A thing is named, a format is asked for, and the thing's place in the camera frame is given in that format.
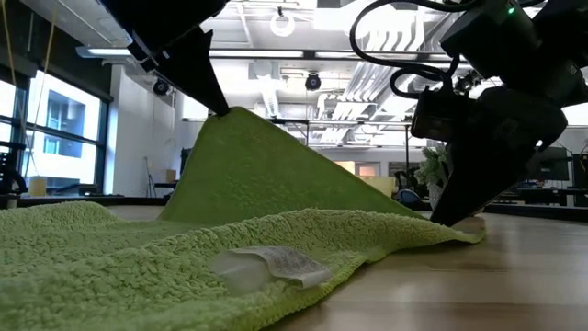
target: table surface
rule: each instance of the table surface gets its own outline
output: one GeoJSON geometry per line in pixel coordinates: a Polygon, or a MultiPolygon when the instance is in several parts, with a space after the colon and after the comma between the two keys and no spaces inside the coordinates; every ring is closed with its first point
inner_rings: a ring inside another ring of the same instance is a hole
{"type": "MultiPolygon", "coordinates": [[[[161,207],[111,210],[131,220],[161,207]]],[[[588,225],[482,217],[483,243],[392,254],[268,330],[587,330],[588,225]]]]}

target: ceiling light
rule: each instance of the ceiling light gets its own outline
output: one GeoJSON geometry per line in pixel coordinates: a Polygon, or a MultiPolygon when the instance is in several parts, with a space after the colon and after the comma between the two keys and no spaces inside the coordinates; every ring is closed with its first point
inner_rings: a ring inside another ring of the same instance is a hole
{"type": "Polygon", "coordinates": [[[87,46],[78,46],[75,48],[77,55],[84,59],[95,59],[102,57],[129,57],[130,51],[124,48],[113,48],[113,49],[99,49],[90,48],[87,46]]]}
{"type": "Polygon", "coordinates": [[[304,56],[303,51],[240,51],[240,50],[210,50],[210,58],[248,58],[248,59],[299,59],[304,56]]]}
{"type": "Polygon", "coordinates": [[[317,51],[315,56],[319,59],[357,59],[352,51],[317,51]]]}
{"type": "Polygon", "coordinates": [[[130,56],[127,49],[88,49],[88,52],[96,56],[130,56]]]}
{"type": "Polygon", "coordinates": [[[294,17],[292,17],[292,15],[290,14],[282,14],[282,16],[280,16],[279,14],[275,14],[269,21],[269,28],[272,30],[272,32],[274,32],[276,36],[287,37],[291,35],[292,32],[294,32],[294,29],[296,28],[296,23],[294,22],[294,17]],[[279,27],[277,25],[277,20],[281,17],[285,17],[288,20],[286,26],[284,27],[279,27]]]}

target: green towel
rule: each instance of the green towel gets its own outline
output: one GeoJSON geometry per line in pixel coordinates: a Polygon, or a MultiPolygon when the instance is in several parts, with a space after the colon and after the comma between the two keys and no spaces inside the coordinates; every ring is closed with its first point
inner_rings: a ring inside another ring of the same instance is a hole
{"type": "Polygon", "coordinates": [[[84,202],[0,211],[0,330],[258,330],[317,303],[363,263],[482,237],[424,220],[234,109],[205,124],[160,220],[127,222],[84,202]],[[298,249],[334,276],[231,296],[208,263],[256,245],[298,249]]]}
{"type": "Polygon", "coordinates": [[[206,121],[161,219],[207,225],[305,208],[422,218],[243,108],[206,121]]]}
{"type": "Polygon", "coordinates": [[[290,211],[218,227],[125,222],[94,203],[0,211],[2,330],[258,330],[317,303],[361,264],[398,249],[476,243],[425,220],[364,211],[290,211]],[[233,297],[209,271],[230,248],[286,245],[334,276],[233,297]]]}

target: cable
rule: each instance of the cable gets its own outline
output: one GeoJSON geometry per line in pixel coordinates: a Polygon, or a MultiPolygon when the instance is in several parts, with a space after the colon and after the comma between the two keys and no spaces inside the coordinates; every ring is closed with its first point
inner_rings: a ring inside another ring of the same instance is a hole
{"type": "MultiPolygon", "coordinates": [[[[49,59],[51,57],[51,47],[53,45],[53,34],[55,32],[55,19],[57,18],[57,2],[53,3],[53,10],[52,10],[52,17],[51,17],[51,30],[49,32],[49,43],[47,44],[47,53],[45,55],[45,67],[43,68],[43,77],[40,80],[40,91],[39,91],[39,102],[37,103],[37,112],[35,113],[35,122],[33,123],[33,134],[31,136],[31,141],[35,142],[35,133],[37,132],[37,120],[39,119],[39,111],[40,111],[40,99],[43,97],[43,88],[45,87],[45,77],[47,77],[47,70],[49,69],[49,59]]],[[[27,165],[28,161],[33,155],[33,146],[30,146],[30,153],[28,154],[27,158],[27,165]]],[[[37,172],[37,176],[39,175],[39,170],[35,167],[35,171],[37,172]]],[[[28,166],[25,169],[25,178],[28,175],[28,166]]]]}
{"type": "MultiPolygon", "coordinates": [[[[6,18],[6,0],[0,0],[1,3],[1,7],[2,7],[2,18],[4,20],[4,31],[6,34],[6,50],[8,51],[8,63],[10,65],[10,74],[12,75],[12,85],[15,86],[15,88],[17,87],[17,74],[15,71],[15,63],[14,63],[14,58],[12,56],[12,43],[10,41],[10,29],[8,27],[8,20],[6,18]]],[[[32,142],[28,139],[27,137],[27,133],[26,133],[26,119],[25,119],[25,112],[23,110],[22,104],[20,103],[20,98],[16,97],[16,102],[17,102],[17,112],[18,112],[18,116],[20,117],[20,128],[22,130],[22,134],[25,136],[25,141],[26,144],[29,146],[30,149],[30,153],[28,154],[29,156],[31,156],[32,154],[32,142]]],[[[39,173],[39,170],[37,169],[37,164],[35,164],[35,158],[31,157],[32,161],[33,161],[33,167],[35,168],[35,171],[37,172],[37,174],[39,173]]]]}
{"type": "Polygon", "coordinates": [[[355,54],[357,56],[359,56],[361,59],[363,59],[367,62],[375,63],[375,64],[379,64],[379,65],[384,65],[384,66],[401,68],[400,70],[396,71],[390,78],[390,88],[398,96],[412,98],[412,99],[418,99],[418,97],[420,95],[420,93],[418,93],[418,92],[401,91],[396,86],[396,80],[398,80],[398,78],[400,78],[402,75],[405,75],[405,74],[416,74],[416,75],[419,75],[419,76],[424,77],[429,80],[443,82],[443,87],[441,89],[444,91],[448,91],[449,89],[453,89],[451,77],[458,69],[458,65],[459,65],[459,61],[460,61],[459,57],[452,59],[451,66],[449,67],[449,69],[446,72],[439,69],[439,68],[425,65],[425,64],[420,64],[420,63],[405,63],[405,62],[394,61],[394,60],[379,59],[379,58],[376,58],[376,57],[373,57],[373,56],[366,54],[364,51],[362,51],[359,48],[359,46],[357,45],[357,39],[356,39],[357,27],[359,25],[359,22],[361,22],[361,20],[367,14],[372,12],[373,10],[376,10],[382,6],[391,5],[394,3],[400,3],[400,2],[411,3],[411,4],[418,5],[418,6],[425,6],[425,7],[431,8],[431,9],[435,9],[435,10],[445,11],[445,12],[449,12],[449,13],[457,13],[457,12],[462,12],[462,11],[472,9],[473,7],[477,6],[481,1],[482,0],[472,0],[472,1],[467,2],[466,4],[447,5],[447,4],[433,2],[431,0],[378,0],[378,1],[368,5],[366,8],[364,8],[357,16],[354,24],[351,26],[351,30],[349,31],[349,42],[351,43],[351,49],[355,52],[355,54]]]}

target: black cord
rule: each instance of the black cord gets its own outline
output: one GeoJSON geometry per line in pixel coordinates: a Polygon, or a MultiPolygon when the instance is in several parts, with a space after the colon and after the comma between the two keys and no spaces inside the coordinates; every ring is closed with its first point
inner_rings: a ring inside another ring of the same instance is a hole
{"type": "Polygon", "coordinates": [[[400,3],[400,2],[411,3],[411,4],[418,5],[418,6],[425,6],[425,7],[431,8],[431,9],[440,10],[440,11],[444,11],[444,12],[457,13],[457,12],[462,12],[462,11],[472,9],[473,7],[477,6],[481,1],[482,0],[472,0],[472,1],[467,2],[466,4],[447,5],[447,4],[433,2],[431,0],[378,0],[378,1],[368,5],[366,8],[364,8],[364,10],[362,10],[359,13],[359,15],[356,18],[356,21],[351,26],[351,30],[349,31],[349,41],[351,43],[351,49],[357,54],[357,56],[359,56],[361,59],[363,59],[367,62],[375,63],[375,64],[379,64],[379,65],[384,65],[384,66],[401,68],[400,70],[398,70],[394,74],[392,74],[392,76],[390,78],[390,88],[392,89],[394,94],[396,94],[400,97],[418,99],[420,96],[420,93],[404,92],[404,91],[401,91],[396,86],[396,81],[398,80],[398,78],[400,78],[402,75],[405,75],[405,74],[416,74],[416,75],[420,75],[421,77],[424,77],[424,78],[432,80],[432,81],[443,82],[442,90],[447,90],[447,91],[449,89],[453,90],[453,86],[452,86],[453,84],[451,81],[451,77],[458,69],[458,66],[459,66],[459,57],[458,56],[451,61],[451,65],[449,66],[449,69],[446,72],[439,69],[439,68],[436,68],[434,66],[420,64],[420,63],[406,63],[406,62],[400,62],[400,61],[394,61],[394,60],[379,59],[379,58],[376,58],[376,57],[373,57],[373,56],[366,54],[363,50],[361,50],[359,48],[359,46],[357,45],[357,38],[356,38],[357,26],[359,25],[359,22],[371,11],[378,9],[381,6],[391,5],[393,3],[400,3]]]}

